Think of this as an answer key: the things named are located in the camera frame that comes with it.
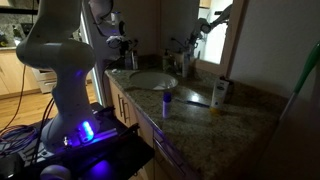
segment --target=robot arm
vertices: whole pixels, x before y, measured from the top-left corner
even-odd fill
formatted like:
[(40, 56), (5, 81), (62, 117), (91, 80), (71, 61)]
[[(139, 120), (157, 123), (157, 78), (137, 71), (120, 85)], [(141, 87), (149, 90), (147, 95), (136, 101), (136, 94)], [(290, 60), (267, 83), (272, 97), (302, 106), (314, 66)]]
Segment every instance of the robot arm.
[(202, 38), (201, 32), (205, 34), (209, 34), (212, 29), (214, 29), (219, 24), (225, 23), (227, 19), (230, 17), (232, 4), (223, 10), (221, 15), (214, 20), (212, 23), (208, 23), (208, 21), (204, 18), (199, 18), (196, 22), (195, 28), (192, 31), (189, 39), (189, 46), (194, 47), (198, 38)]
[[(105, 32), (103, 19), (112, 9), (112, 1), (90, 1), (102, 32)], [(52, 96), (58, 114), (41, 134), (46, 150), (52, 153), (63, 149), (66, 139), (74, 146), (89, 142), (100, 128), (91, 110), (85, 82), (86, 75), (95, 64), (94, 52), (90, 45), (69, 39), (80, 26), (81, 5), (82, 0), (40, 1), (37, 21), (27, 38), (16, 48), (22, 63), (33, 68), (52, 69), (57, 74)], [(108, 30), (112, 28), (112, 24), (106, 26)]]
[(120, 12), (111, 12), (113, 0), (90, 0), (93, 19), (102, 36), (123, 36), (125, 23)]

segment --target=kitchen cabinet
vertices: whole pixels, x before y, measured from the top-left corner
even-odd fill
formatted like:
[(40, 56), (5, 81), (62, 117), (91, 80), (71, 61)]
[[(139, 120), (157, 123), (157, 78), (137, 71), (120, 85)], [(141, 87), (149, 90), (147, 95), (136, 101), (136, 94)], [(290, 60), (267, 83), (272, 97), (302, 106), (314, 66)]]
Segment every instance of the kitchen cabinet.
[[(140, 127), (138, 130), (139, 136), (142, 137), (150, 147), (154, 148), (154, 130), (147, 119), (112, 81), (110, 81), (110, 90), (116, 117), (128, 127), (138, 123)], [(170, 178), (168, 178), (160, 164), (153, 158), (140, 169), (136, 177), (134, 176), (130, 178), (130, 180), (131, 179), (167, 180)]]
[(124, 125), (130, 127), (137, 122), (132, 109), (132, 104), (127, 97), (124, 96), (120, 89), (112, 82), (110, 82), (110, 90), (112, 102), (115, 108), (115, 116)]
[(0, 96), (5, 94), (9, 94), (9, 91), (2, 79), (0, 78)]
[[(7, 94), (19, 93), (21, 91), (23, 79), (24, 64), (22, 64), (17, 56), (15, 50), (1, 50), (0, 51), (0, 78), (1, 89), (6, 87)], [(24, 92), (39, 90), (39, 86), (35, 80), (30, 67), (26, 67), (24, 75)]]
[(155, 149), (155, 174), (158, 179), (186, 180), (197, 179), (194, 174), (189, 173), (189, 169), (184, 160), (176, 153), (176, 150), (160, 136), (153, 134)]

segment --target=white wall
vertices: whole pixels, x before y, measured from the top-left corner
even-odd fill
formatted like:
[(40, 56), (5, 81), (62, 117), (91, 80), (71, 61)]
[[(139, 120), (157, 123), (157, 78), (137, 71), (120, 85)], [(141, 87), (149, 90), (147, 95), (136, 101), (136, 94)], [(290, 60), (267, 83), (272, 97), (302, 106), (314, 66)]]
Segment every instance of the white wall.
[[(319, 0), (249, 0), (231, 79), (289, 97), (320, 40)], [(320, 62), (253, 173), (320, 179)]]

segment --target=blue light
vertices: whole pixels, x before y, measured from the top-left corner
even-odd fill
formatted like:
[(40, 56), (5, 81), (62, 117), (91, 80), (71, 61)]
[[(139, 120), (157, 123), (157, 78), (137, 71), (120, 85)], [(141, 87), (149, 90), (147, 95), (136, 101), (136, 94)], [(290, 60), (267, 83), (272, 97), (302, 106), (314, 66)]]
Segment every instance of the blue light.
[(82, 123), (82, 127), (84, 129), (83, 141), (90, 141), (93, 138), (94, 133), (93, 133), (92, 128), (91, 128), (90, 124), (88, 123), (88, 121), (84, 121)]

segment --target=wooden cabinet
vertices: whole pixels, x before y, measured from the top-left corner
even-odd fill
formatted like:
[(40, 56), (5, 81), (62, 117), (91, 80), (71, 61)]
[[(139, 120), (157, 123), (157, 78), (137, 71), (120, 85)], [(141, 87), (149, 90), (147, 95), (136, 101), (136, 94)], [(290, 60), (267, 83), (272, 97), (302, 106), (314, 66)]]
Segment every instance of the wooden cabinet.
[(137, 122), (133, 106), (120, 89), (110, 81), (112, 102), (115, 108), (115, 115), (124, 125), (130, 127)]
[[(0, 51), (0, 78), (2, 89), (7, 89), (6, 94), (19, 93), (23, 80), (24, 64), (16, 56), (15, 50)], [(39, 86), (30, 67), (26, 67), (24, 75), (24, 91), (38, 90)]]
[(0, 96), (5, 94), (9, 94), (9, 91), (2, 79), (0, 78)]
[(211, 6), (211, 0), (200, 0), (199, 7), (210, 9), (210, 6)]
[[(112, 102), (115, 107), (116, 117), (126, 126), (138, 123), (140, 128), (138, 134), (152, 148), (154, 148), (154, 130), (148, 120), (139, 112), (133, 103), (110, 81)], [(138, 176), (130, 180), (163, 180), (168, 179), (160, 164), (153, 158), (145, 164), (138, 172)]]

